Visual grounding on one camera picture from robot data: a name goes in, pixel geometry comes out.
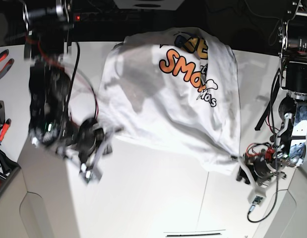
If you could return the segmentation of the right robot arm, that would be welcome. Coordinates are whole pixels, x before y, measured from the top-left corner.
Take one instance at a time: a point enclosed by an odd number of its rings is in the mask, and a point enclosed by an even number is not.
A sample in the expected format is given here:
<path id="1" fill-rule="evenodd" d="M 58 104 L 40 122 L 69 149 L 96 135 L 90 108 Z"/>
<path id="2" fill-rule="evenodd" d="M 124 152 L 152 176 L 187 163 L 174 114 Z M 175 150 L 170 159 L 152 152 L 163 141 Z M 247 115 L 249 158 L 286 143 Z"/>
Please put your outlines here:
<path id="1" fill-rule="evenodd" d="M 78 21 L 73 1 L 3 0 L 1 7 L 18 32 L 9 40 L 23 38 L 24 59 L 33 62 L 29 75 L 31 143 L 76 160 L 81 175 L 96 174 L 100 159 L 111 152 L 115 131 L 100 125 L 98 105 L 81 124 L 69 110 L 80 61 L 76 54 L 72 73 L 66 71 L 63 57 L 70 53 L 71 33 Z"/>

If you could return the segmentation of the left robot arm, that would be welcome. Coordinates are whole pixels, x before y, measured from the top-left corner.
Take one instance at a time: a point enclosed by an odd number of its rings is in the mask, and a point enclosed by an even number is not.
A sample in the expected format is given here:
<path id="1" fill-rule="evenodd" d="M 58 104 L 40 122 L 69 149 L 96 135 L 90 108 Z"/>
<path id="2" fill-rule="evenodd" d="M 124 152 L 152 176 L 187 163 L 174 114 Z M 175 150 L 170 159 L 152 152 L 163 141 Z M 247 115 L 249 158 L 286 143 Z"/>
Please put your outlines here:
<path id="1" fill-rule="evenodd" d="M 307 0 L 286 0 L 279 19 L 280 66 L 274 76 L 270 101 L 255 130 L 266 120 L 270 142 L 253 143 L 239 159 L 237 180 L 245 179 L 252 197 L 265 198 L 262 185 L 278 184 L 284 167 L 300 167 L 307 141 Z"/>

